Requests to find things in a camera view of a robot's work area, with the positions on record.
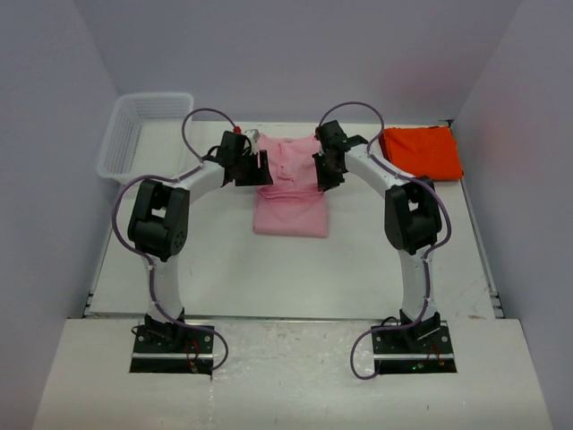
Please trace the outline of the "pink t shirt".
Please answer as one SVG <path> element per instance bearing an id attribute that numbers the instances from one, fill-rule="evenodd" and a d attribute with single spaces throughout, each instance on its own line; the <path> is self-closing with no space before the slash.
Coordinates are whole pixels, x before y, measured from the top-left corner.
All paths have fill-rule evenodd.
<path id="1" fill-rule="evenodd" d="M 329 235 L 329 207 L 318 188 L 313 155 L 321 144 L 313 136 L 298 139 L 265 134 L 257 141 L 269 159 L 273 183 L 254 197 L 253 232 L 260 235 L 318 237 Z"/>

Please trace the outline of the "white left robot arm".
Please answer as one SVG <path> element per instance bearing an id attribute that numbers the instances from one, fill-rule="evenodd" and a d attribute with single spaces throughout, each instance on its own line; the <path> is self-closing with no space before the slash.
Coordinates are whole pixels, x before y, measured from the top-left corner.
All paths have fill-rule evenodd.
<path id="1" fill-rule="evenodd" d="M 148 270 L 145 327 L 167 352 L 177 351 L 186 340 L 178 255 L 188 237 L 190 206 L 228 184 L 271 185 L 268 153 L 257 148 L 259 139 L 256 129 L 225 131 L 197 168 L 179 178 L 146 177 L 139 185 L 127 235 Z"/>

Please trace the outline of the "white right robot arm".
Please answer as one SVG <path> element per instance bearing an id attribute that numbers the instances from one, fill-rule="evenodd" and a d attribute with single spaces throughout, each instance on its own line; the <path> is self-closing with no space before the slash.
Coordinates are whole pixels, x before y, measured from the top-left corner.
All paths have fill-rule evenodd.
<path id="1" fill-rule="evenodd" d="M 426 176 L 401 174 L 376 160 L 360 135 L 347 136 L 337 121 L 318 125 L 321 148 L 312 155 L 318 189 L 327 192 L 345 182 L 344 174 L 361 178 L 384 200 L 386 238 L 398 251 L 403 280 L 399 314 L 401 345 L 418 352 L 440 328 L 433 300 L 431 252 L 442 228 L 433 181 Z"/>

